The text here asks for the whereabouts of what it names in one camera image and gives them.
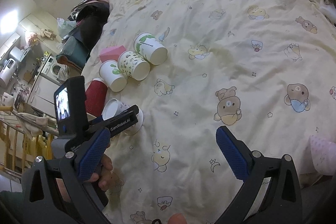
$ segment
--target blue gripper pad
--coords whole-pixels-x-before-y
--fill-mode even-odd
[[[90,179],[109,143],[110,131],[104,128],[79,163],[77,173],[79,181]]]
[[[233,141],[229,138],[228,134],[229,133],[226,133],[221,127],[219,127],[216,131],[217,145],[221,149],[236,178],[245,182],[249,176],[248,163]]]

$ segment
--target red paper cup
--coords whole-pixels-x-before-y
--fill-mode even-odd
[[[85,109],[87,113],[99,117],[104,109],[107,85],[100,78],[92,80],[85,95]]]

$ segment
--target washing machine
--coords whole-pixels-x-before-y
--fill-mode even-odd
[[[57,75],[60,69],[61,65],[57,63],[56,58],[52,55],[49,55],[45,65],[42,68],[41,75],[56,85],[61,85],[61,83],[57,80]]]

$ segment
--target patterned paper cup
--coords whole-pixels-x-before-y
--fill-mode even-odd
[[[126,51],[119,57],[118,68],[138,81],[145,79],[151,70],[149,63],[134,51]]]
[[[118,69],[118,63],[114,60],[104,62],[99,68],[99,75],[112,91],[121,91],[127,84],[126,78]]]
[[[167,59],[168,50],[150,33],[142,33],[133,43],[135,51],[153,65],[160,65]]]

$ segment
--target screw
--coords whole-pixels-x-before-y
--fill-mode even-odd
[[[73,153],[72,151],[69,151],[69,152],[67,152],[67,153],[65,154],[65,157],[68,158],[68,159],[70,159],[70,158],[72,158],[72,157],[74,156],[74,154],[75,154],[75,153]]]
[[[260,158],[261,157],[261,153],[259,151],[253,151],[252,152],[252,156],[254,156],[255,158]]]
[[[292,160],[292,157],[290,155],[285,155],[285,160],[286,161],[291,161]]]
[[[42,156],[37,156],[36,158],[35,158],[35,161],[36,162],[41,162],[43,160],[43,157]]]

